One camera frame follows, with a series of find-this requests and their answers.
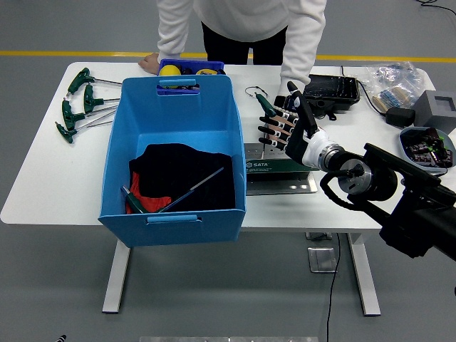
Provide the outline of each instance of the small container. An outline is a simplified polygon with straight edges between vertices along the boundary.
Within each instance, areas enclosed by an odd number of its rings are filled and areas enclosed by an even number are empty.
[[[413,164],[414,166],[420,168],[421,170],[424,170],[426,172],[429,172],[429,173],[445,173],[447,171],[446,168],[444,167],[426,167],[426,166],[422,166],[422,165],[419,165],[417,164],[416,162],[412,161],[408,156],[407,154],[405,153],[405,149],[404,149],[404,146],[403,146],[403,143],[402,143],[402,140],[401,140],[401,137],[403,134],[405,134],[406,132],[410,132],[410,131],[416,131],[416,130],[420,130],[420,131],[423,131],[423,130],[427,130],[429,127],[408,127],[408,128],[405,128],[403,129],[400,134],[399,134],[399,146],[400,146],[400,156],[407,162],[409,162],[410,164]],[[448,150],[450,150],[453,154],[453,166],[455,164],[455,158],[456,158],[456,149],[455,149],[455,146],[453,145],[453,142],[451,141],[450,137],[448,136],[447,133],[441,131],[441,130],[438,130],[436,128],[436,131],[439,135],[439,137],[443,138],[443,145],[445,146],[445,148],[447,148]]]
[[[160,74],[160,70],[162,70],[162,68],[164,66],[169,66],[169,65],[177,66],[181,70],[181,72],[187,71],[187,73],[185,73],[186,76],[196,75],[197,72],[202,69],[210,69],[213,71],[217,71],[218,74],[224,74],[223,62],[191,61],[191,60],[185,60],[185,59],[169,59],[169,58],[164,58],[160,61],[160,66],[158,68],[158,74]],[[194,90],[192,88],[169,89],[169,88],[159,87],[157,91],[160,95],[196,94],[196,93],[198,93],[198,90]]]

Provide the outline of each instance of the robot finger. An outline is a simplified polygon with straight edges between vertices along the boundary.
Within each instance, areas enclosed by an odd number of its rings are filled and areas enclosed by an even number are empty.
[[[267,123],[268,125],[274,126],[275,130],[278,130],[277,128],[280,128],[280,130],[283,130],[288,133],[292,133],[293,129],[294,129],[294,126],[291,126],[290,123],[284,123],[282,121],[272,120],[268,117],[261,116],[259,120],[262,121],[263,123]]]
[[[285,147],[286,147],[286,144],[284,144],[284,143],[282,143],[282,142],[280,142],[278,140],[274,140],[274,139],[259,138],[258,141],[261,142],[262,144],[271,145],[272,147],[276,147],[280,151],[283,151],[285,149]]]
[[[276,110],[277,116],[279,116],[282,119],[285,119],[290,125],[295,126],[298,123],[298,115],[294,115],[292,113],[285,113],[281,112],[279,110]]]
[[[281,132],[279,130],[273,130],[269,127],[264,127],[264,126],[258,126],[258,130],[260,132],[266,133],[268,135],[268,138],[275,137],[279,140],[283,140],[285,142],[288,142],[288,139],[290,138],[290,134]]]

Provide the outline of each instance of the black cloth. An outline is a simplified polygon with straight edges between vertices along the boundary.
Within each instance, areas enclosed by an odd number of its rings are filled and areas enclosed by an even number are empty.
[[[262,41],[243,42],[223,37],[204,23],[201,25],[208,61],[219,61],[225,64],[247,64],[249,49],[252,48],[254,64],[264,66],[280,66],[282,64],[286,28]]]
[[[129,167],[130,184],[133,172],[140,176],[139,189],[142,196],[168,196],[172,201],[223,167],[223,171],[168,211],[235,208],[232,159],[228,155],[202,152],[178,143],[151,144],[140,157],[130,161]]]

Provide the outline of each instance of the yellow ball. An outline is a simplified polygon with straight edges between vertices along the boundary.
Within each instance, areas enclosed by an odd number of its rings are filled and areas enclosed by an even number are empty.
[[[160,72],[158,73],[158,75],[159,76],[178,76],[178,75],[180,75],[180,70],[177,66],[168,64],[167,66],[163,66],[163,68],[160,69]],[[170,85],[169,87],[163,87],[163,88],[176,89],[177,86]]]

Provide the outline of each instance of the white sweater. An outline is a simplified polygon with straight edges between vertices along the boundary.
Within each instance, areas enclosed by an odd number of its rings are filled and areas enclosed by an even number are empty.
[[[301,90],[310,82],[326,0],[157,0],[157,7],[159,62],[184,51],[193,8],[210,29],[237,41],[260,41],[288,26],[278,95],[289,95],[288,81]]]

